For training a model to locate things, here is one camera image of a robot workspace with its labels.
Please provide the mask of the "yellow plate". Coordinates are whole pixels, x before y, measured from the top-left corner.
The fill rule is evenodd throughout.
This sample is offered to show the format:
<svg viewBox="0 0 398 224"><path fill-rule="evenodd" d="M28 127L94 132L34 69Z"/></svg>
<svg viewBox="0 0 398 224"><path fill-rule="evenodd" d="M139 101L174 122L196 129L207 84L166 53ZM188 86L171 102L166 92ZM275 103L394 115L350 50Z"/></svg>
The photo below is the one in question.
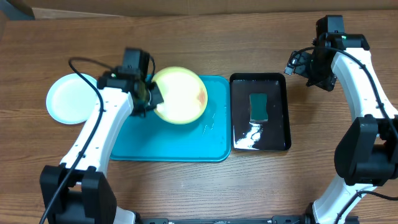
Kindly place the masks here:
<svg viewBox="0 0 398 224"><path fill-rule="evenodd" d="M188 124L197 120L208 104L204 82L193 71L183 67L167 67L152 78L160 90L163 102L154 112L172 124Z"/></svg>

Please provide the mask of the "green yellow sponge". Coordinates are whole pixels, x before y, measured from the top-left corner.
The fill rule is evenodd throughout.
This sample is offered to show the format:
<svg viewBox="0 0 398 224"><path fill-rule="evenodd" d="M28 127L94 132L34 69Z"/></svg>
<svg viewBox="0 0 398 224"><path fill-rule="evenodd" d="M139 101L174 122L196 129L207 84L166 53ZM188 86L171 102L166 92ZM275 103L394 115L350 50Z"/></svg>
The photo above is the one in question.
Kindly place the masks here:
<svg viewBox="0 0 398 224"><path fill-rule="evenodd" d="M265 93L252 93L249 95L250 121L261 123L268 121L267 95Z"/></svg>

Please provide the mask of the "light blue plate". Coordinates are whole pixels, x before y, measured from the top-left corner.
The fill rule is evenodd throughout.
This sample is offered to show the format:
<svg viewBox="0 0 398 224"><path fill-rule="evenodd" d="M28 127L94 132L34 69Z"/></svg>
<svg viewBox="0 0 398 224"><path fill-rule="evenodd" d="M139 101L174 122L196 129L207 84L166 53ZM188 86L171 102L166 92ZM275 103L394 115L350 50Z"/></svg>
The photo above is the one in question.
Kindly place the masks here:
<svg viewBox="0 0 398 224"><path fill-rule="evenodd" d="M59 123L79 124L85 122L92 113L97 94L76 73L58 79L46 97L49 115Z"/></svg>

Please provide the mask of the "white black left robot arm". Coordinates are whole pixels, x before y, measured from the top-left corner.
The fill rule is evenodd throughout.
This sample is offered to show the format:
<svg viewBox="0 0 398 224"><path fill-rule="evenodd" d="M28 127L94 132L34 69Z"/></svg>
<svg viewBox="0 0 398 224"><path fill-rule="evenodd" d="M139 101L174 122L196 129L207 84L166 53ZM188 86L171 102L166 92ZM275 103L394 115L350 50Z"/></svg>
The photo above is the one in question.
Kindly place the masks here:
<svg viewBox="0 0 398 224"><path fill-rule="evenodd" d="M135 223L136 213L120 208L106 173L116 138L136 111L135 84L154 102L159 89L152 77L105 73L97 83L75 74L95 94L96 106L74 145L57 166L45 166L40 188L45 211L41 223Z"/></svg>

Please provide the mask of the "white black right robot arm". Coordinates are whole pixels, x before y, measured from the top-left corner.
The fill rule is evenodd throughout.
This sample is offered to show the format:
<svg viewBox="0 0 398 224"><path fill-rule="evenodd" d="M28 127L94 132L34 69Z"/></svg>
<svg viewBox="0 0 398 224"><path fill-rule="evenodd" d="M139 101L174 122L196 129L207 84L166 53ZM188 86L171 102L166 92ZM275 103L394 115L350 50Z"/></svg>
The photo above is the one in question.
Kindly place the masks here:
<svg viewBox="0 0 398 224"><path fill-rule="evenodd" d="M335 150L336 176L303 222L356 223L348 214L364 196L397 200L375 191L397 178L397 109L377 79L364 35L324 32L309 49L292 52L285 73L307 78L308 86L339 80L352 124Z"/></svg>

